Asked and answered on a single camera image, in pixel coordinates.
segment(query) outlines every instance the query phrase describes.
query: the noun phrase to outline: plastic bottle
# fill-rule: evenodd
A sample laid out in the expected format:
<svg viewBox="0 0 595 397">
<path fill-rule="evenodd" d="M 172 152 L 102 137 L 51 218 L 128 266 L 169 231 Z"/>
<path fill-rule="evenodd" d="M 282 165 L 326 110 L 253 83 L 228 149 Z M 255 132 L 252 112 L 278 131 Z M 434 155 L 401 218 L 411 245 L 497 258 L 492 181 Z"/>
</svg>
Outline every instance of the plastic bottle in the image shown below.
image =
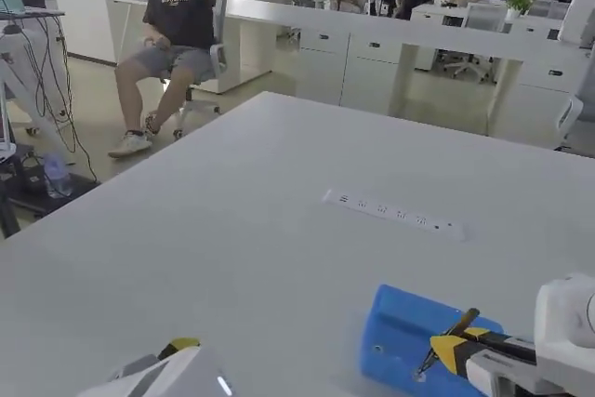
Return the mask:
<svg viewBox="0 0 595 397">
<path fill-rule="evenodd" d="M 59 155 L 49 153 L 44 157 L 44 172 L 47 195 L 52 199 L 68 197 L 73 193 L 71 175 Z"/>
</svg>

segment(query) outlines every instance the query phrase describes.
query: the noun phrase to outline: black cable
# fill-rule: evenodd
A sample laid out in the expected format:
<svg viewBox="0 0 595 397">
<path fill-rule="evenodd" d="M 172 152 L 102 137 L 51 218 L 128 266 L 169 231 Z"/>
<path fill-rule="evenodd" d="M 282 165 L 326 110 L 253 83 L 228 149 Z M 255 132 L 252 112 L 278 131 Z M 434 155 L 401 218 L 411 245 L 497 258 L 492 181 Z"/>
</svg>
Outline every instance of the black cable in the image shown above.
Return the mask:
<svg viewBox="0 0 595 397">
<path fill-rule="evenodd" d="M 5 0 L 2 0 L 2 2 L 4 3 L 6 9 L 8 10 L 8 6 Z M 67 88 L 67 95 L 68 95 L 68 101 L 65 99 L 64 97 L 64 93 L 62 92 L 61 88 L 60 88 L 60 82 L 58 80 L 58 75 L 56 74 L 56 68 L 54 66 L 54 62 L 52 59 L 52 54 L 51 54 L 51 37 L 49 35 L 49 26 L 47 24 L 47 20 L 46 18 L 44 19 L 44 23 L 46 26 L 44 26 L 44 24 L 42 23 L 42 21 L 40 21 L 39 18 L 36 18 L 38 23 L 41 26 L 41 29 L 43 30 L 44 34 L 46 35 L 46 50 L 44 53 L 44 58 L 42 60 L 42 67 L 40 69 L 39 64 L 37 63 L 37 59 L 35 57 L 35 53 L 33 50 L 33 44 L 31 42 L 31 40 L 29 39 L 29 36 L 27 36 L 27 34 L 23 31 L 23 28 L 20 27 L 20 34 L 25 38 L 25 40 L 27 41 L 27 45 L 25 46 L 25 53 L 27 55 L 27 58 L 31 64 L 31 67 L 33 69 L 33 74 L 35 75 L 35 77 L 37 78 L 37 87 L 35 88 L 35 106 L 37 111 L 39 112 L 41 117 L 45 117 L 46 116 L 46 112 L 49 112 L 54 125 L 56 126 L 57 129 L 57 133 L 62 141 L 62 143 L 64 143 L 64 146 L 66 147 L 67 151 L 70 153 L 75 153 L 77 146 L 81 148 L 81 150 L 83 151 L 83 153 L 85 154 L 86 157 L 86 163 L 89 169 L 89 172 L 91 173 L 91 175 L 93 176 L 93 181 L 97 182 L 98 181 L 98 177 L 95 174 L 95 171 L 93 170 L 93 166 L 91 164 L 91 156 L 89 154 L 89 152 L 86 150 L 85 146 L 81 143 L 79 137 L 78 137 L 78 131 L 76 129 L 76 126 L 74 124 L 74 120 L 73 120 L 73 93 L 72 93 L 72 87 L 71 87 L 71 76 L 70 76 L 70 70 L 68 68 L 68 49 L 66 47 L 66 39 L 64 37 L 64 32 L 62 30 L 62 27 L 60 25 L 60 21 L 58 20 L 58 18 L 53 17 L 54 21 L 56 22 L 57 26 L 58 26 L 58 30 L 59 30 L 59 40 L 61 42 L 62 45 L 62 57 L 63 57 L 63 62 L 64 62 L 64 68 L 65 68 L 65 72 L 66 72 L 66 88 Z M 56 83 L 56 88 L 59 92 L 59 96 L 62 100 L 62 104 L 64 106 L 64 109 L 62 111 L 59 111 L 58 116 L 54 113 L 53 108 L 52 108 L 52 104 L 49 101 L 47 94 L 46 94 L 46 84 L 44 81 L 44 76 L 43 76 L 43 70 L 45 69 L 45 65 L 46 65 L 46 60 L 47 57 L 49 57 L 49 65 L 51 67 L 52 70 L 52 75 L 54 78 L 54 82 Z M 39 101 L 37 99 L 37 95 L 39 94 L 39 91 L 41 90 L 42 93 L 42 97 L 43 97 L 43 109 L 40 110 L 39 107 Z M 63 124 L 68 124 L 72 130 L 72 134 L 73 134 L 73 148 L 71 149 L 69 147 L 68 142 L 65 140 L 65 138 L 62 136 L 61 133 L 61 128 L 60 125 Z"/>
</svg>

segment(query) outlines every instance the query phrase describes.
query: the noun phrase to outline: gray floor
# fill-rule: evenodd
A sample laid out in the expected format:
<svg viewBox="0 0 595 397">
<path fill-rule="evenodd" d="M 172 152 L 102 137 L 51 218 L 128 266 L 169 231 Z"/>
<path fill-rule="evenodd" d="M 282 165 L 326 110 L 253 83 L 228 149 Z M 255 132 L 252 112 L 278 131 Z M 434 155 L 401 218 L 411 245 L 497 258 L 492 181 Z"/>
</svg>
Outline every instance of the gray floor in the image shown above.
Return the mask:
<svg viewBox="0 0 595 397">
<path fill-rule="evenodd" d="M 286 95 L 296 92 L 297 52 L 286 43 L 280 43 L 275 58 L 275 72 L 240 86 L 225 95 L 217 96 L 196 92 L 197 99 L 216 99 L 221 109 L 227 112 L 257 93 L 268 90 Z M 123 161 L 114 161 L 107 151 L 122 137 L 124 132 L 120 106 L 117 99 L 113 69 L 81 60 L 69 61 L 73 86 L 73 116 L 79 137 L 91 155 L 91 163 L 101 181 L 110 179 L 127 168 L 142 161 L 152 153 L 171 144 L 174 124 L 170 120 L 156 139 L 151 152 Z M 158 103 L 162 85 L 157 80 L 140 83 L 145 111 L 154 109 Z M 452 80 L 436 73 L 416 73 L 405 118 L 436 126 L 445 126 L 467 132 L 482 133 L 485 129 L 486 104 L 493 86 L 479 85 L 472 80 Z M 27 116 L 13 105 L 9 106 L 13 122 L 28 121 Z M 186 131 L 208 123 L 208 114 L 194 114 L 188 121 Z M 39 153 L 48 149 L 43 135 L 31 138 L 23 129 L 17 128 L 19 142 L 30 143 Z M 570 137 L 573 147 L 587 156 L 595 154 L 595 125 L 579 123 Z M 86 158 L 78 151 L 73 160 L 73 171 L 88 175 Z"/>
</svg>

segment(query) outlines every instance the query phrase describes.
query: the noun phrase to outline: power strip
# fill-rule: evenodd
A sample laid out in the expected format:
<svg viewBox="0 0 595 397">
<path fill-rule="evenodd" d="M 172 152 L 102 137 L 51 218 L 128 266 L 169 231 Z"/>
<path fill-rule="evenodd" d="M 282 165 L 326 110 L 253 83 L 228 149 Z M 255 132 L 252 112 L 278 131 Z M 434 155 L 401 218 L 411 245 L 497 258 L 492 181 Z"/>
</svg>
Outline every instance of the power strip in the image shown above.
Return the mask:
<svg viewBox="0 0 595 397">
<path fill-rule="evenodd" d="M 374 216 L 375 218 L 401 222 L 426 232 L 441 234 L 457 241 L 462 242 L 465 240 L 463 227 L 457 223 L 432 218 L 422 213 L 406 211 L 397 205 L 389 205 L 350 192 L 328 190 L 324 195 L 323 202 L 343 206 L 353 211 L 367 214 L 368 216 Z"/>
</svg>

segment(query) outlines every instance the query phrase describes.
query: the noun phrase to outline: sneaker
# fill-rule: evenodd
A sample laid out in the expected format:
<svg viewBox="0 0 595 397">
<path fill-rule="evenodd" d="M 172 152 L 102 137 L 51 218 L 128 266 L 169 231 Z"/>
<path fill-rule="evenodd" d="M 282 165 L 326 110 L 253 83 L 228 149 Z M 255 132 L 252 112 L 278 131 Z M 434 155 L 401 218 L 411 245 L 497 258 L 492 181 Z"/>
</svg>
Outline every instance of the sneaker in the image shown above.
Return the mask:
<svg viewBox="0 0 595 397">
<path fill-rule="evenodd" d="M 140 136 L 126 132 L 120 143 L 109 151 L 108 155 L 111 158 L 123 158 L 136 152 L 146 151 L 151 146 L 152 143 L 146 135 Z"/>
</svg>

